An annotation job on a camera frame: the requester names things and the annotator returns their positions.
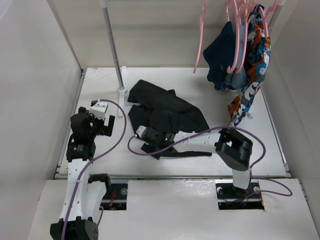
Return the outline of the black trousers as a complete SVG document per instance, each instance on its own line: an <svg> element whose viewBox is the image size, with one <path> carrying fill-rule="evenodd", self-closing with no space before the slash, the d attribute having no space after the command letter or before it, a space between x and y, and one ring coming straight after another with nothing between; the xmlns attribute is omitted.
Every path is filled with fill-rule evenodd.
<svg viewBox="0 0 320 240"><path fill-rule="evenodd" d="M166 90L148 81L140 79L129 91L127 101L134 105L128 116L136 132L139 126L153 128L163 133L200 133L209 129L209 125L200 109L178 97L175 90ZM210 157L212 154L177 153L168 149L158 153L136 152L138 156L151 156L157 160L167 158Z"/></svg>

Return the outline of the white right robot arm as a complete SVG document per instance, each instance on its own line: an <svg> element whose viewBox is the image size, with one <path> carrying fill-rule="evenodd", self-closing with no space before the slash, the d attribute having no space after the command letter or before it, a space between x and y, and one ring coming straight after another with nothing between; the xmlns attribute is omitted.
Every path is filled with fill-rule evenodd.
<svg viewBox="0 0 320 240"><path fill-rule="evenodd" d="M205 133L164 133L141 125L136 134L155 152L168 148L174 154L217 154L232 170L232 193L243 197L249 192L253 142L237 130L224 128Z"/></svg>

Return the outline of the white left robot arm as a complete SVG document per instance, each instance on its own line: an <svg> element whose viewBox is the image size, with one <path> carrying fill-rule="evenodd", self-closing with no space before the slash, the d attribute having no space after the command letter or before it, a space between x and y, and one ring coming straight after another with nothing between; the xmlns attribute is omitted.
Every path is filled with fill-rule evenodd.
<svg viewBox="0 0 320 240"><path fill-rule="evenodd" d="M102 199L111 195L111 181L106 173L91 174L91 161L98 135L110 137L115 116L105 125L107 103L90 109L80 107L70 118L72 133L67 143L67 189L59 220L50 226L54 240L96 240Z"/></svg>

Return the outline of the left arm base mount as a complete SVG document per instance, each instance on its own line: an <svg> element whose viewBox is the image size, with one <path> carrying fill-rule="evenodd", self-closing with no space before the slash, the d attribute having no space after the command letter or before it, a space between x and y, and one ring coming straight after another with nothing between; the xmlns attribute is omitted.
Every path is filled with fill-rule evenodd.
<svg viewBox="0 0 320 240"><path fill-rule="evenodd" d="M88 183L77 200L88 212L98 210L100 206L105 211L122 211L127 209L129 185L123 179L113 179L111 184L102 181Z"/></svg>

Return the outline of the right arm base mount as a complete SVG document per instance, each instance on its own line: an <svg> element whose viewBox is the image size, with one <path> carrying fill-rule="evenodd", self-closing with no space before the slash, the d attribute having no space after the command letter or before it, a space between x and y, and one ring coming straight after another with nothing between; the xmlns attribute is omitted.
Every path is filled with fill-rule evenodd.
<svg viewBox="0 0 320 240"><path fill-rule="evenodd" d="M257 181L251 182L248 189L235 187L231 182L216 183L217 205L219 210L264 210L264 201Z"/></svg>

